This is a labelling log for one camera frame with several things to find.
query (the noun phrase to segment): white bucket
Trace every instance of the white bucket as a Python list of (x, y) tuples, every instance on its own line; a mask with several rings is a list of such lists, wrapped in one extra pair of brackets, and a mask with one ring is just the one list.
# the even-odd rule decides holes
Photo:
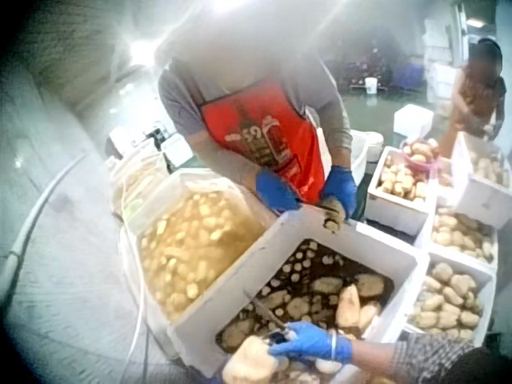
[(367, 94), (377, 93), (377, 78), (365, 78), (365, 87)]

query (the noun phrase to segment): plaid sleeve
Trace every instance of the plaid sleeve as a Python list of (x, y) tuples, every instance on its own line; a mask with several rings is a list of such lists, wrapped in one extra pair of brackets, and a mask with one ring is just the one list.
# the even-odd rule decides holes
[(407, 341), (397, 342), (392, 360), (392, 376), (396, 382), (435, 383), (466, 352), (474, 349), (442, 334), (411, 334)]

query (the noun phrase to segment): gray t-shirt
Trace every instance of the gray t-shirt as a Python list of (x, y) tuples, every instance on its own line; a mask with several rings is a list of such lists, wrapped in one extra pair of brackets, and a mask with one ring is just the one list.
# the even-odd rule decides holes
[[(185, 137), (204, 130), (206, 127), (199, 109), (173, 69), (172, 63), (167, 68), (162, 72), (158, 88), (162, 103), (176, 125), (176, 130)], [(293, 107), (301, 114), (305, 113), (306, 106), (318, 112), (327, 103), (339, 100), (336, 85), (318, 57), (306, 56), (283, 68), (281, 73), (279, 81), (282, 88)], [(200, 74), (192, 75), (206, 102), (228, 94), (218, 83)], [(340, 146), (350, 148), (350, 141), (348, 145), (340, 143)]]

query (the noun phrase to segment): hand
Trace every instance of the hand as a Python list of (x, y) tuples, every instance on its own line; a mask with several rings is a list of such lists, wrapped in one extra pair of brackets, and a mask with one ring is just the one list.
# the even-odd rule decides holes
[(320, 191), (320, 199), (334, 196), (342, 204), (348, 219), (354, 213), (357, 205), (357, 190), (351, 170), (342, 166), (332, 166), (326, 183)]
[(256, 174), (256, 192), (272, 210), (285, 212), (300, 207), (298, 196), (288, 182), (266, 168)]
[(269, 348), (273, 356), (301, 356), (332, 360), (332, 338), (336, 337), (334, 360), (347, 363), (352, 360), (352, 344), (343, 336), (333, 336), (310, 322), (291, 322), (288, 326), (297, 337), (289, 342), (274, 344)]

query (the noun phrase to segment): person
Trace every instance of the person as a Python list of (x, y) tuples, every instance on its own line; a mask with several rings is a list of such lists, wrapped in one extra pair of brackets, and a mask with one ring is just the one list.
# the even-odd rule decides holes
[[(494, 140), (505, 118), (506, 87), (502, 72), (502, 51), (494, 40), (482, 38), (472, 49), (466, 66), (459, 72), (452, 93), (453, 109), (448, 131), (439, 143), (441, 155), (451, 158), (457, 132)], [(489, 124), (496, 111), (495, 124)]]
[[(267, 17), (245, 8), (202, 11), (170, 39), (182, 50), (170, 48), (158, 82), (167, 113), (205, 166), (272, 210), (335, 197), (351, 216), (352, 137), (332, 77), (316, 55), (292, 52)], [(332, 159), (327, 178), (307, 106), (319, 116)]]
[(270, 355), (353, 364), (395, 382), (419, 384), (498, 383), (512, 374), (508, 358), (443, 334), (411, 334), (406, 341), (379, 344), (332, 335), (310, 322), (288, 326), (297, 337), (273, 344)]

